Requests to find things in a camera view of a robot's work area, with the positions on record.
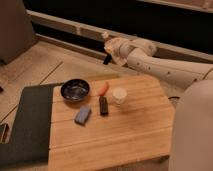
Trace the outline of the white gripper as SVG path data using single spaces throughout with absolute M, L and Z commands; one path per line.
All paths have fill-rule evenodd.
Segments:
M 127 63 L 128 40 L 121 37 L 111 38 L 107 32 L 103 32 L 101 36 L 104 39 L 104 50 L 118 66 L 124 66 Z

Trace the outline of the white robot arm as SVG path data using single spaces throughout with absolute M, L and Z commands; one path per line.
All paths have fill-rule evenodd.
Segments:
M 183 90 L 174 115 L 168 171 L 213 171 L 213 64 L 156 58 L 147 39 L 111 38 L 104 49 L 120 66 L 144 72 Z

